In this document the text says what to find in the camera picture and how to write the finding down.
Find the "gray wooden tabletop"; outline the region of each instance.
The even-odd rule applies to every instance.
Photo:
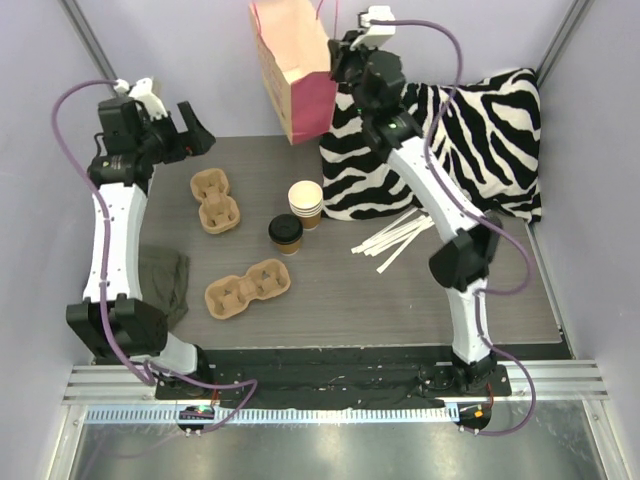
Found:
[[[234,230],[205,233],[191,177],[205,168],[222,168],[231,183],[242,220]],[[142,228],[141,242],[176,248],[191,257],[189,312],[174,333],[203,348],[303,347],[340,345],[448,344],[453,330],[444,290],[428,269],[441,246],[435,228],[422,233],[387,269],[376,272],[393,249],[373,258],[350,249],[391,223],[323,219],[303,237],[294,256],[271,245],[267,226],[288,212],[287,190],[303,179],[321,183],[317,146],[291,147],[284,137],[219,139],[211,151],[157,168]],[[505,219],[505,228],[531,251],[524,223]],[[204,301],[206,287],[227,275],[243,275],[256,263],[280,258],[292,286],[285,294],[254,301],[240,315],[212,318]],[[490,284],[507,288],[524,276],[524,262],[501,242]],[[522,294],[488,299],[488,322],[498,343],[559,341],[558,329],[539,273]]]

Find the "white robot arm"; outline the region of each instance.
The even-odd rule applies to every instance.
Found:
[[[444,247],[429,264],[449,298],[454,327],[452,360],[458,369],[460,386],[477,387],[494,371],[495,354],[482,340],[487,332],[484,294],[480,294],[479,318],[474,292],[487,285],[488,265],[493,260],[497,234],[465,215],[436,181],[444,186],[476,216],[483,216],[453,183],[429,150],[425,159],[421,127],[401,105],[406,83],[396,55],[379,50],[395,33],[390,25],[372,25],[373,20],[393,21],[387,6],[370,7],[359,15],[359,30],[349,31],[342,40],[330,40],[332,78],[351,87],[354,102],[363,120],[367,145],[411,187],[429,212]]]
[[[144,78],[132,87],[118,80],[120,95],[101,102],[98,114],[106,155],[97,155],[89,177],[110,216],[105,239],[103,212],[94,196],[93,259],[83,302],[67,307],[67,322],[98,358],[113,355],[100,325],[100,271],[104,242],[109,243],[106,301],[118,345],[132,361],[208,381],[202,350],[168,333],[165,315],[144,302],[138,278],[140,228],[151,180],[158,163],[206,153],[215,138],[198,121],[188,102],[178,104],[188,130],[179,133],[158,94],[158,84]]]

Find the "paper cup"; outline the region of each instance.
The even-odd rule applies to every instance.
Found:
[[[289,205],[299,210],[313,210],[322,205],[322,187],[310,180],[294,183],[288,196]]]
[[[291,211],[298,215],[299,217],[313,217],[314,215],[322,212],[322,205],[318,205],[313,210],[298,210],[295,207],[291,207]]]
[[[322,220],[322,211],[319,211],[318,213],[312,216],[306,216],[306,217],[303,217],[300,215],[296,215],[296,216],[300,219],[300,223],[302,223],[302,227],[305,230],[313,230],[318,226],[318,224],[320,223],[320,220]]]

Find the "pink paper bag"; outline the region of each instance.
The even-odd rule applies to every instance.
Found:
[[[329,37],[309,0],[249,6],[262,81],[292,145],[329,131],[337,85],[329,77]]]

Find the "zebra print pillow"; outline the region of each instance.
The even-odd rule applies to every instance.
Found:
[[[403,104],[426,131],[450,87],[408,84]],[[481,210],[540,220],[540,98],[536,76],[520,69],[460,87],[431,147]],[[409,187],[365,145],[362,120],[340,85],[331,130],[320,141],[324,211],[339,220],[393,215],[419,205]]]

